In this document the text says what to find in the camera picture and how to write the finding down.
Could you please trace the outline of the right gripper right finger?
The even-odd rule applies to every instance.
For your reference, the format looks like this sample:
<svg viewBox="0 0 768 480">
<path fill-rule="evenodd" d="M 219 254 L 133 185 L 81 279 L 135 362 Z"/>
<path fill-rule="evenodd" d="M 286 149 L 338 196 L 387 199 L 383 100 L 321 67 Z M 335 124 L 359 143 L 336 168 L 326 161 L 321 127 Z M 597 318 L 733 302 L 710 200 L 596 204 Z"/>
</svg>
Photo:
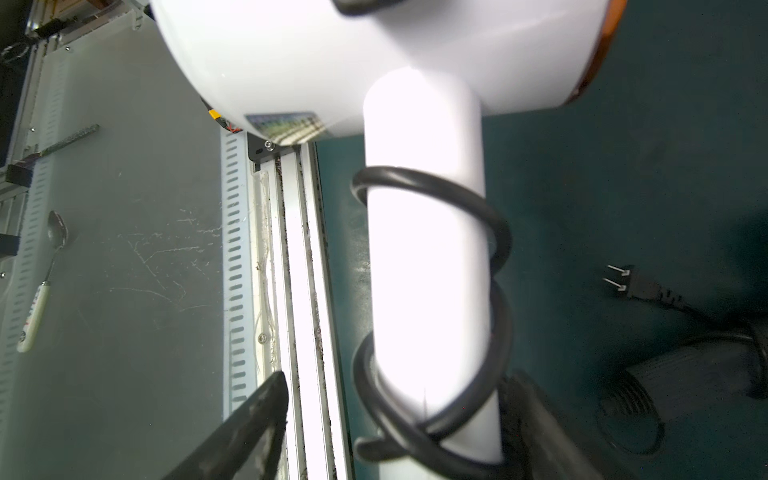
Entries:
<svg viewBox="0 0 768 480">
<path fill-rule="evenodd" d="M 603 479 L 531 377 L 503 380 L 503 452 L 512 479 Z"/>
</svg>

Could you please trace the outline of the white hair dryer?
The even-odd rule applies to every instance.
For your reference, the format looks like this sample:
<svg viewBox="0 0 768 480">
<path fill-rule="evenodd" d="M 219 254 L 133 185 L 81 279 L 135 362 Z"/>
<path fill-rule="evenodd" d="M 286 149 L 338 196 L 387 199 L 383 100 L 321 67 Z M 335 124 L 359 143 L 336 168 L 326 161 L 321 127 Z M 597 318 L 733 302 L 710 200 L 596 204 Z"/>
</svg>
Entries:
<svg viewBox="0 0 768 480">
<path fill-rule="evenodd" d="M 556 108 L 599 70 L 622 1 L 155 1 L 225 118 L 277 145 L 362 133 L 371 333 L 354 384 L 388 478 L 511 479 L 497 388 L 510 227 L 487 202 L 486 115 Z"/>
</svg>

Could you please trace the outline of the grey hair dryer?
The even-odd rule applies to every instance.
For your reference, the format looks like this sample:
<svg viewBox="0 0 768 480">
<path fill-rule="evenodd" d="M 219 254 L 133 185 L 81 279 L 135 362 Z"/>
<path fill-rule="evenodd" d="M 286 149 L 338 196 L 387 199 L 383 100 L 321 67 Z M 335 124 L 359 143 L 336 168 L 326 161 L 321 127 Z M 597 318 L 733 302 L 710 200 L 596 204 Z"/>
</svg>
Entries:
<svg viewBox="0 0 768 480">
<path fill-rule="evenodd" d="M 767 319 L 692 337 L 679 348 L 626 368 L 599 403 L 598 418 L 649 416 L 666 424 L 737 397 L 767 398 Z"/>
</svg>

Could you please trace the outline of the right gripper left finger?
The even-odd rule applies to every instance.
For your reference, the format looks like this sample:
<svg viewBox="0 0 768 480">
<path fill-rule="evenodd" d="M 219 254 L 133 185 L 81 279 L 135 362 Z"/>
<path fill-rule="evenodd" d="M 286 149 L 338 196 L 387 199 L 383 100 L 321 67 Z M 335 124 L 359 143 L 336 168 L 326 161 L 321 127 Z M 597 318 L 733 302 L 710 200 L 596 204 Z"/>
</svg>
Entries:
<svg viewBox="0 0 768 480">
<path fill-rule="evenodd" d="M 249 460 L 257 479 L 275 479 L 283 451 L 289 391 L 271 374 L 167 479 L 233 479 Z"/>
</svg>

